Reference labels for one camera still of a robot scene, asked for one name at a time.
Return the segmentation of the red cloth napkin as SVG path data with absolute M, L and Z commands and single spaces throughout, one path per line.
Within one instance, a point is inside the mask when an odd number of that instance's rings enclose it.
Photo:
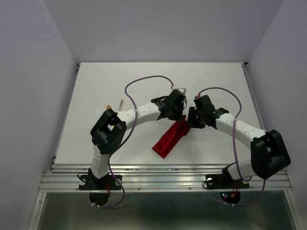
M 174 124 L 161 136 L 159 141 L 152 147 L 152 150 L 165 159 L 174 146 L 190 131 L 187 124 L 187 116 L 183 115 L 182 120 Z

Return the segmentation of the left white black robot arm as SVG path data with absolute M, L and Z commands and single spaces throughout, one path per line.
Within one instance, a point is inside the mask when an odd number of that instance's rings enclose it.
M 179 121 L 182 119 L 186 89 L 174 89 L 168 96 L 152 99 L 136 108 L 115 112 L 107 109 L 98 119 L 90 134 L 94 148 L 93 160 L 88 174 L 82 178 L 84 190 L 104 190 L 108 182 L 114 186 L 115 180 L 109 175 L 108 159 L 123 143 L 125 132 L 134 127 L 163 118 Z

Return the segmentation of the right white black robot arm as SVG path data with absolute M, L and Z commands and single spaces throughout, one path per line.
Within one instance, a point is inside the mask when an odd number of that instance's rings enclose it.
M 212 127 L 230 135 L 234 148 L 239 141 L 250 150 L 248 160 L 239 162 L 235 153 L 234 163 L 227 165 L 219 174 L 208 175 L 205 181 L 208 189 L 247 183 L 254 176 L 266 180 L 290 165 L 290 156 L 278 131 L 255 128 L 238 120 L 224 108 L 216 109 L 208 95 L 195 98 L 194 103 L 195 106 L 189 108 L 189 127 Z

